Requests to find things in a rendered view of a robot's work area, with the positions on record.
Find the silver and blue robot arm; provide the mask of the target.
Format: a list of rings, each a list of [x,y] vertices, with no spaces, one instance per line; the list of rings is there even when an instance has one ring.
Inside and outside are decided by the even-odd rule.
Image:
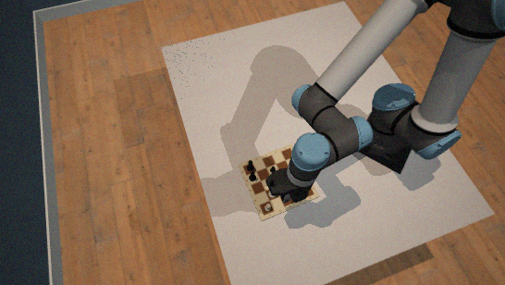
[[[391,83],[375,92],[370,122],[346,118],[334,105],[417,14],[437,2],[451,7],[450,35],[422,103],[409,85]],[[305,133],[294,144],[290,173],[297,180],[314,180],[367,145],[393,154],[407,144],[426,160],[443,154],[462,137],[457,112],[504,37],[505,0],[385,0],[314,85],[304,84],[292,95],[293,107],[316,133]]]

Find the small chessboard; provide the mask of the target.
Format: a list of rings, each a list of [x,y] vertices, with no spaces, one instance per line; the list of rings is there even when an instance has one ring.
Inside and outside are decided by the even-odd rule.
[[[293,144],[289,144],[276,149],[275,151],[250,159],[252,160],[253,171],[255,173],[254,175],[256,176],[255,181],[249,180],[251,171],[247,170],[247,166],[249,165],[248,162],[250,160],[238,164],[240,172],[262,221],[320,197],[314,185],[310,191],[308,191],[306,199],[301,200],[298,203],[292,202],[290,198],[289,202],[283,204],[280,196],[275,196],[274,198],[269,197],[268,194],[270,191],[265,180],[272,173],[270,172],[270,168],[275,167],[275,170],[279,170],[281,168],[288,167],[292,148]],[[265,206],[267,204],[271,205],[270,211],[265,210]]]

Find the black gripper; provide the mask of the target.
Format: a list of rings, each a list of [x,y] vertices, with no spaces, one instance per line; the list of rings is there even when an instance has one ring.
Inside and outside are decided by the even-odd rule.
[[[298,203],[306,199],[308,191],[312,188],[316,178],[311,181],[297,180],[290,173],[288,166],[272,172],[265,182],[272,196],[283,198],[283,204],[289,202],[290,198],[292,202]]]

